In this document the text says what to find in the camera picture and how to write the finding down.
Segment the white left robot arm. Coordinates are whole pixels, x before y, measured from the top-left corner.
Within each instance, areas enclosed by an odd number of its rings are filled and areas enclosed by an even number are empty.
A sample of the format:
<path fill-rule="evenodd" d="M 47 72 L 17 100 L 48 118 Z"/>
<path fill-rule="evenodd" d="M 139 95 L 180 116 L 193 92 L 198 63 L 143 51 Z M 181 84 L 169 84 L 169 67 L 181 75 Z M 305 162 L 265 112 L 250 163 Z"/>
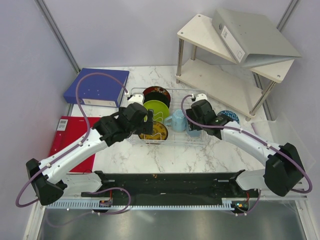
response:
<path fill-rule="evenodd" d="M 90 156 L 131 135 L 151 134 L 153 113 L 136 102 L 120 107 L 118 112 L 101 117 L 83 136 L 61 151 L 41 161 L 30 159 L 26 163 L 29 183 L 41 205 L 60 199 L 64 190 L 71 188 L 63 178 Z"/>

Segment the light blue mug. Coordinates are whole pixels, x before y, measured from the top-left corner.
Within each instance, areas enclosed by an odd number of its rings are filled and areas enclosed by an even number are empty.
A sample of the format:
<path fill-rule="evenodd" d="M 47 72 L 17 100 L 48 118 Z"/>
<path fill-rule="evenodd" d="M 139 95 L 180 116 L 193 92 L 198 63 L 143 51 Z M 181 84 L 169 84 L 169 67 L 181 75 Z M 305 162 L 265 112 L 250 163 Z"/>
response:
<path fill-rule="evenodd" d="M 172 115 L 164 120 L 164 124 L 172 128 L 173 131 L 181 133 L 186 130 L 187 119 L 181 109 L 177 109 Z"/>

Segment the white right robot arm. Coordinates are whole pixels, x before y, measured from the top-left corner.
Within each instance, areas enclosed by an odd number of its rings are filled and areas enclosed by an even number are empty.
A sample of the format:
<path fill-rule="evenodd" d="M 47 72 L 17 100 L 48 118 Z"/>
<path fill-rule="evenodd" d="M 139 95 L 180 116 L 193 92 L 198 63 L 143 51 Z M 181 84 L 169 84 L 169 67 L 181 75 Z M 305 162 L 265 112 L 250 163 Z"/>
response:
<path fill-rule="evenodd" d="M 235 197 L 253 189 L 269 189 L 277 196 L 284 197 L 290 191 L 298 192 L 297 183 L 305 178 L 309 193 L 312 183 L 306 174 L 297 148 L 291 143 L 279 145 L 244 130 L 227 114 L 216 114 L 204 94 L 191 98 L 192 105 L 182 112 L 192 127 L 201 129 L 209 136 L 235 145 L 258 160 L 263 169 L 240 170 L 232 178 L 229 191 Z"/>

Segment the blue patterned bowl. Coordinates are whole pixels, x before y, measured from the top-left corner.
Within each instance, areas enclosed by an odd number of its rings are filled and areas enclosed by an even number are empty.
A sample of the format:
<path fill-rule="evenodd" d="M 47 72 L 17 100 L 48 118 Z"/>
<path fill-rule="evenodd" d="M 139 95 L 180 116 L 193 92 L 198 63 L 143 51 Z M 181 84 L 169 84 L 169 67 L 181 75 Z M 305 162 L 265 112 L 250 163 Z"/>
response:
<path fill-rule="evenodd" d="M 225 115 L 231 119 L 233 119 L 234 121 L 236 121 L 238 124 L 240 123 L 240 120 L 239 120 L 239 117 L 236 113 L 234 113 L 233 111 L 230 111 L 230 110 L 222 110 L 220 111 L 218 114 L 218 116 L 221 116 L 221 115 Z"/>

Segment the light blue cup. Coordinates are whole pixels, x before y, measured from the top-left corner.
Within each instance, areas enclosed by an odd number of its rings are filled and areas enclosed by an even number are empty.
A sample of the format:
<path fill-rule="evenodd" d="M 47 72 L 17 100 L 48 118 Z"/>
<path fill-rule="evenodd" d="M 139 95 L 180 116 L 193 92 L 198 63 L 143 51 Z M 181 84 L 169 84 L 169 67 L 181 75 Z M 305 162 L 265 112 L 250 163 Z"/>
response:
<path fill-rule="evenodd" d="M 198 138 L 202 134 L 202 130 L 191 129 L 189 126 L 186 127 L 186 133 L 192 138 Z"/>

